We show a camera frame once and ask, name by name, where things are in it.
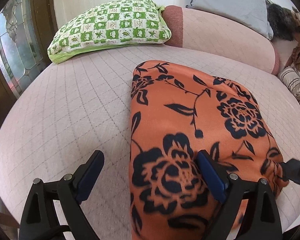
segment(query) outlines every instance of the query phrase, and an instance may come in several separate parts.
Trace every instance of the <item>black device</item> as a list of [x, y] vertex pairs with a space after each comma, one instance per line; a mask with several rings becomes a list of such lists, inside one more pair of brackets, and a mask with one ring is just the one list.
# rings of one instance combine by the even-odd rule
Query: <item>black device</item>
[[[205, 150], [198, 153], [196, 162], [212, 195], [221, 203], [202, 240], [225, 240], [243, 199], [248, 199], [248, 206], [237, 240], [300, 240], [300, 226], [282, 234], [274, 194], [265, 178], [253, 182], [228, 174]], [[103, 165], [103, 153], [95, 151], [74, 174], [66, 174], [59, 181], [43, 183], [34, 179], [22, 214], [19, 239], [65, 240], [63, 232], [71, 231], [76, 240], [99, 240], [80, 204], [88, 199]], [[281, 165], [284, 179], [300, 184], [300, 161], [291, 159]], [[53, 200], [60, 201], [68, 225], [59, 224]]]

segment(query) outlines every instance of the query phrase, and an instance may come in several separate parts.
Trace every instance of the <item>metal screw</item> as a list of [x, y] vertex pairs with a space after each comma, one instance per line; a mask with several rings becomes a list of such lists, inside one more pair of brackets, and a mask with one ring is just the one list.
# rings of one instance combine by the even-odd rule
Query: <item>metal screw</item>
[[64, 180], [71, 180], [71, 179], [72, 179], [72, 174], [69, 174], [69, 173], [68, 173], [68, 174], [64, 175], [64, 176], [63, 176], [63, 179], [64, 179]]
[[230, 179], [233, 179], [233, 180], [237, 180], [237, 179], [238, 179], [238, 175], [235, 174], [235, 173], [231, 173], [231, 174], [229, 175], [229, 177], [230, 177]]
[[265, 185], [268, 184], [268, 181], [265, 178], [261, 178], [260, 181], [262, 184], [265, 184]]
[[35, 179], [33, 180], [33, 184], [37, 185], [37, 184], [40, 183], [40, 181], [41, 181], [41, 179], [35, 178]]

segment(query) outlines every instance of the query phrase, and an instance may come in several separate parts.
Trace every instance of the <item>black fur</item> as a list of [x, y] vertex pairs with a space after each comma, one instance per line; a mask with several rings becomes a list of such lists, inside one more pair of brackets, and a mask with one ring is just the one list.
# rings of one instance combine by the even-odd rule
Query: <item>black fur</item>
[[277, 4], [267, 6], [268, 21], [274, 36], [283, 40], [293, 41], [292, 33], [297, 31], [297, 25], [292, 18], [291, 10]]

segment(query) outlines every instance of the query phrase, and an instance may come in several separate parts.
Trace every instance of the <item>green and white pillow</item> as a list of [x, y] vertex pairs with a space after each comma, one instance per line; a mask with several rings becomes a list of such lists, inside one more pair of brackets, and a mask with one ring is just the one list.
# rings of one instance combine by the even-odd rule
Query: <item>green and white pillow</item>
[[170, 39], [171, 31], [161, 16], [163, 10], [152, 0], [100, 4], [57, 31], [48, 48], [49, 58], [61, 63], [87, 51], [164, 43]]

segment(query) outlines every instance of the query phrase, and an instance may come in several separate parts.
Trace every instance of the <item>orange floral cloth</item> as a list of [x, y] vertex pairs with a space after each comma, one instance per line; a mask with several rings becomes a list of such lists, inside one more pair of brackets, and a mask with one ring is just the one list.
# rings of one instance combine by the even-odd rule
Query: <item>orange floral cloth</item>
[[168, 62], [141, 63], [133, 72], [130, 121], [133, 240], [201, 239], [219, 208], [194, 163], [202, 149], [242, 179], [268, 179], [276, 196], [287, 185], [257, 101], [234, 81]]

